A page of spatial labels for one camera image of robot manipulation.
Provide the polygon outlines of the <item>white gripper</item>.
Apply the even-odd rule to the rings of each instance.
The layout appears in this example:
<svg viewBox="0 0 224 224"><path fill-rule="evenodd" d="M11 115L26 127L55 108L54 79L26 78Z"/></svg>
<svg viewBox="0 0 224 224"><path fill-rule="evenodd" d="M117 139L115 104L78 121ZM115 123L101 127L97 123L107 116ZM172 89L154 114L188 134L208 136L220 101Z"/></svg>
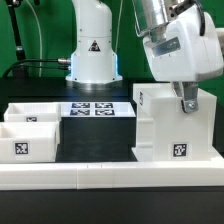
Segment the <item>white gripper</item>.
<svg viewBox="0 0 224 224"><path fill-rule="evenodd" d="M151 73L156 81L172 82L172 89L181 98L184 113L193 113L198 106L198 83L223 73L223 56L213 20L205 16L205 34L200 35L200 16L193 5L166 27L166 39L153 43L149 36L143 46Z"/></svg>

